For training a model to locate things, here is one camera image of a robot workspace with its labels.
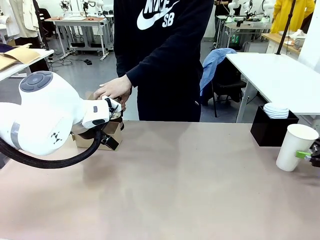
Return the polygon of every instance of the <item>black pole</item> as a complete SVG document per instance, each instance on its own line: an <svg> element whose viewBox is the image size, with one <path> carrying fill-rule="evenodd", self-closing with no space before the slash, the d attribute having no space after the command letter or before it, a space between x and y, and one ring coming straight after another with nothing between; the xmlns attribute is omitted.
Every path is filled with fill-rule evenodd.
<svg viewBox="0 0 320 240"><path fill-rule="evenodd" d="M288 32L290 21L291 21L292 15L294 13L295 5L296 5L296 0L293 0L292 1L292 5L291 5L291 10L290 10L290 13L288 15L288 21L286 21L286 25L285 25L285 28L284 28L284 32L283 32L280 44L279 44L279 48L278 48L278 51L276 52L277 55L280 55L282 46L284 45L284 41L286 39L286 35L287 35L287 32Z"/></svg>
<svg viewBox="0 0 320 240"><path fill-rule="evenodd" d="M49 46L48 46L48 42L47 42L47 39L46 39L44 27L43 27L41 19L40 19L39 5L38 5L36 0L33 0L33 5L34 5L36 17L38 19L39 31L40 31L40 35L41 35L41 38L42 38L42 42L44 43L45 49L47 51L49 51Z"/></svg>

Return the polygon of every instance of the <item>office chair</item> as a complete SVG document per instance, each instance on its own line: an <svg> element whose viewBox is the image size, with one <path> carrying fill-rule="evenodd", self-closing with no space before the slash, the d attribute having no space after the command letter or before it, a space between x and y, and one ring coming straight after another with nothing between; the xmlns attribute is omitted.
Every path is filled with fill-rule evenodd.
<svg viewBox="0 0 320 240"><path fill-rule="evenodd" d="M241 73L238 69L225 58L217 65L211 84L203 89L201 104L207 105L208 100L213 98L214 116L217 118L217 103L233 100L239 103L242 100L242 88L247 84L241 80Z"/></svg>

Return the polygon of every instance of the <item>gray button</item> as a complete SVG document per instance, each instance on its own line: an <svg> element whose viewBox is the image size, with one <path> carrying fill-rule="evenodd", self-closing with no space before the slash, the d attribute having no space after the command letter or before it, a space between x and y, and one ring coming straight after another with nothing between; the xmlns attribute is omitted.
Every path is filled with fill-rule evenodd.
<svg viewBox="0 0 320 240"><path fill-rule="evenodd" d="M47 86L53 79L50 71L36 71L22 80L20 89L24 92L35 92Z"/></svg>
<svg viewBox="0 0 320 240"><path fill-rule="evenodd" d="M40 83L43 79L44 76L42 74L35 74L33 77L29 77L26 82L29 85L35 85Z"/></svg>
<svg viewBox="0 0 320 240"><path fill-rule="evenodd" d="M26 84L26 83L21 84L21 85L20 85L20 88L21 88L22 90L27 91L27 92L30 92L30 91L32 91L32 90L35 89L34 86L28 85L28 84Z"/></svg>
<svg viewBox="0 0 320 240"><path fill-rule="evenodd" d="M42 88L42 87L43 87L44 85L46 85L50 80L51 80L51 77L50 77L50 76L44 76L44 78L42 79L42 81L37 84L37 87L38 87L38 88Z"/></svg>

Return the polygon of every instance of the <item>blue cloth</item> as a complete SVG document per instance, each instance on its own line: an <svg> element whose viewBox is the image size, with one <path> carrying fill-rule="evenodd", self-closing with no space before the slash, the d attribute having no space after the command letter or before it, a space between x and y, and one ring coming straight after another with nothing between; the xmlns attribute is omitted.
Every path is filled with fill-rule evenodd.
<svg viewBox="0 0 320 240"><path fill-rule="evenodd" d="M227 54L236 54L237 52L231 48L218 48L209 53L203 62L203 75L200 81L200 96L207 84L215 76L215 72L219 63L221 63Z"/></svg>

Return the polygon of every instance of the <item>white plate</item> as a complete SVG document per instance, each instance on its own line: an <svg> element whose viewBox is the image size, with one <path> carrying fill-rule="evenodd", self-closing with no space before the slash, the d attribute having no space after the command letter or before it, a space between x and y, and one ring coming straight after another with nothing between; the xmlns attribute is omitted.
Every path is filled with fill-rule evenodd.
<svg viewBox="0 0 320 240"><path fill-rule="evenodd" d="M289 109L278 109L278 108L273 108L268 106L264 106L263 110L265 112L272 112L272 113L279 113L279 114L289 113Z"/></svg>
<svg viewBox="0 0 320 240"><path fill-rule="evenodd" d="M269 109L267 107L263 107L263 110L265 112L274 113L274 114L287 114L287 113L289 113L289 110L287 110L287 111L284 111L284 110L272 110L272 109Z"/></svg>
<svg viewBox="0 0 320 240"><path fill-rule="evenodd" d="M273 115L273 116L288 116L288 112L273 112L273 111L264 111L267 115Z"/></svg>
<svg viewBox="0 0 320 240"><path fill-rule="evenodd" d="M267 114L271 119L287 119L289 115L271 115Z"/></svg>
<svg viewBox="0 0 320 240"><path fill-rule="evenodd" d="M268 109L276 109L276 110L288 110L287 106L284 106L280 103L275 103L275 102L269 102L264 105Z"/></svg>

